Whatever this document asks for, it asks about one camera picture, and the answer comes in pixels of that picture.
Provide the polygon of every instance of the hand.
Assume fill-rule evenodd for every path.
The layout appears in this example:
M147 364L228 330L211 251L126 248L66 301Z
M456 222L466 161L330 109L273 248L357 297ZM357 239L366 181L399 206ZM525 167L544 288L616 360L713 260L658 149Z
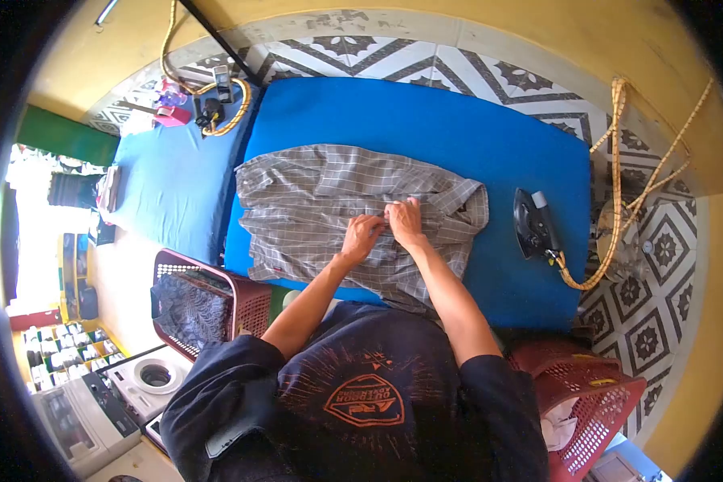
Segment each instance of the hand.
M420 200L407 198L395 200L386 205L386 219L391 226L396 241L407 251L418 243L428 243L420 231Z
M370 214L352 217L348 221L343 248L338 256L347 269L350 270L367 258L378 236L386 229L384 222L383 218Z

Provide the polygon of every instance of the blue mattress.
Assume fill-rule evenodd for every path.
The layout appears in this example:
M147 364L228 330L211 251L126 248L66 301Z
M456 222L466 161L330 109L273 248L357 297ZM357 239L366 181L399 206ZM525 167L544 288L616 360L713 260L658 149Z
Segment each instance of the blue mattress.
M490 223L474 239L463 282L493 326L567 330L579 291L543 259L525 261L513 230L514 190L542 190L577 281L589 235L589 149L532 117L458 93L384 80L295 78L262 99L244 158L312 143L396 153L487 186ZM246 275L251 236L233 201L225 268ZM304 284L276 280L288 288ZM380 303L361 288L337 298Z
M252 86L253 106L259 89ZM225 106L228 119L241 98ZM193 112L193 101L183 108ZM124 137L114 164L123 169L118 209L108 221L199 261L217 265L235 193L233 166L243 160L251 110L229 133L201 140L194 123L158 125Z

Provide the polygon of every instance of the washing machine drum opening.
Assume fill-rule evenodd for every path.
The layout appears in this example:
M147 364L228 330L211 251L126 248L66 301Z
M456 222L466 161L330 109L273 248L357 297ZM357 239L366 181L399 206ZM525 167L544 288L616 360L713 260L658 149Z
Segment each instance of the washing machine drum opening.
M185 379L185 372L179 366L158 358L140 360L132 370L131 380L136 388L153 395L175 392Z
M162 365L147 365L139 371L139 378L150 386L166 386L171 382L171 373Z

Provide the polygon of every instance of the laundry basket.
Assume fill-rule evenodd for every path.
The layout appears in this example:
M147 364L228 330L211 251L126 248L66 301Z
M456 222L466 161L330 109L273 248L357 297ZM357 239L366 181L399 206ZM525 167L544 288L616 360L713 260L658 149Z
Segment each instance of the laundry basket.
M551 482L586 477L624 425L645 391L642 377L621 371L621 361L605 359L565 340L538 340L516 347L512 367L533 376L538 410L543 416L565 400L579 397L573 437L565 448L549 452Z
M233 309L231 310L231 325L227 332L231 339L238 335L242 329L250 331L259 337L268 329L268 316L270 314L270 285L253 282L249 278L242 278L233 273L225 272L222 269L206 265L172 251L162 249L155 256L155 271L153 272L153 284L163 275L174 272L186 272L189 270L200 270L207 275L219 278L228 283L233 290ZM188 360L194 362L198 357L199 350L180 342L173 336L167 335L161 327L153 322L155 333L167 345L182 353Z

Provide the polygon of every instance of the plaid shirt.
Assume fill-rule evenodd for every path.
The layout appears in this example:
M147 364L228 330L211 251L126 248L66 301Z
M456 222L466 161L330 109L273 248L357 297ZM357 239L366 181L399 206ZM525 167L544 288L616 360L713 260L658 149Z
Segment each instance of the plaid shirt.
M253 280L311 282L343 246L348 220L383 216L386 204L421 200L423 233L463 277L472 238L489 218L485 186L432 164L360 147L315 144L263 154L236 169L252 235ZM341 286L366 288L395 308L434 315L413 257L389 229Z

